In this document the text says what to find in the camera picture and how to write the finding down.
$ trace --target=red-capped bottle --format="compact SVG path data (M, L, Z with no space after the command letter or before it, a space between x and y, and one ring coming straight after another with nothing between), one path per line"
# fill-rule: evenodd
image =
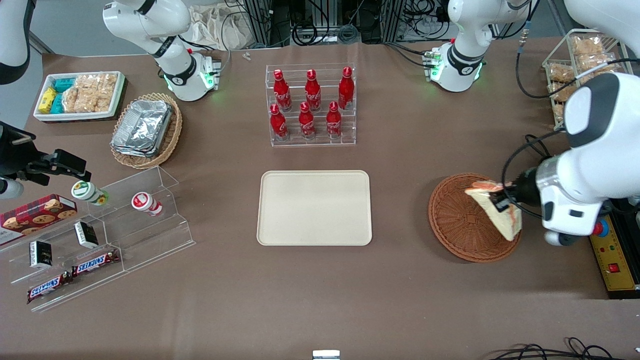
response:
M278 105L273 104L269 109L271 112L271 128L276 141L283 142L289 139L289 130L284 115L280 113Z
M273 84L273 92L276 95L276 102L278 103L280 110L291 110L291 91L289 90L289 84L287 84L284 79L282 70L274 70L273 78L276 81L275 84Z
M351 67L344 67L342 70L342 79L338 85L338 106L343 110L353 109L353 92L355 91L355 84L351 76L353 75L353 69Z
M309 104L306 101L300 103L300 129L302 137L306 140L313 140L316 137L316 127L314 126L314 114L309 111Z
M338 111L338 103L332 101L329 104L329 113L326 114L326 132L329 139L335 140L342 135L342 115Z
M316 80L316 71L307 70L307 84L305 85L307 102L311 111L320 110L320 84Z

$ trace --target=wicker basket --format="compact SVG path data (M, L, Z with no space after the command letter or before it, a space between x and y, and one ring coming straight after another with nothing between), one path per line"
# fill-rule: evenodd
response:
M429 200L428 218L442 245L459 258L475 263L491 263L509 256L520 241L500 234L489 216L465 189L474 181L488 177L464 173L450 176L438 184Z
M176 104L171 97L165 94L153 93L153 94L142 95L141 97L137 98L137 100L149 100L149 101L160 100L160 101L167 102L168 104L171 104L171 106L173 107L173 112L169 119L170 123L166 131L164 132L164 138L162 140L162 144L160 145L160 152L158 153L158 155L154 156L153 158L143 158L141 156L131 156L131 155L120 154L119 152L116 152L113 148L111 149L111 153L119 163L123 165L127 165L132 168L144 170L146 168L152 168L154 166L164 163L169 158L169 156L171 156L171 153L175 149L175 146L178 144L180 131L182 131L182 114L180 113L178 104ZM118 131L118 127L122 123L122 119L124 118L124 115L127 112L127 110L129 110L129 108L131 107L132 103L133 101L130 102L129 105L127 105L127 107L120 114L120 117L118 118L118 122L116 123L115 129L113 130L113 134L115 134L116 131Z

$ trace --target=aluminum foil container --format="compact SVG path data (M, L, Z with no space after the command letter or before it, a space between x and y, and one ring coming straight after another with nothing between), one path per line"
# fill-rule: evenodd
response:
M171 105L164 101L133 102L113 135L111 146L121 154L147 158L157 155L171 113Z

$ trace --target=red button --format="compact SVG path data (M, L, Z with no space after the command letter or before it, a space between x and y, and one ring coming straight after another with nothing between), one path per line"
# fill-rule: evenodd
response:
M618 264L609 264L609 272L620 272L620 267L618 267Z
M596 225L593 227L593 234L600 235L602 234L602 231L604 231L604 226L602 226L602 223L598 221Z

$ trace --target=cookie box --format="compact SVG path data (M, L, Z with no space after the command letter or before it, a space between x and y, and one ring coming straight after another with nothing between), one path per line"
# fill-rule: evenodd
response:
M117 74L118 79L116 80L116 85L113 90L113 95L111 96L111 103L109 105L108 111L100 111L95 113L62 113L62 114L45 114L38 110L37 104L40 104L42 97L45 94L45 91L53 86L54 82L57 79L68 79L68 78L76 78L79 75L98 75L103 72L108 72L110 74ZM38 95L38 101L36 102L36 106L33 109L33 116L42 121L42 122L83 122L83 121L96 121L96 120L112 120L111 118L115 115L116 110L118 109L118 105L120 102L120 95L122 94L122 90L124 88L125 76L119 71L98 71L98 72L70 72L68 74L51 74L47 75L44 79L44 84L40 91L40 95Z
M75 202L51 194L0 215L0 246L77 214Z

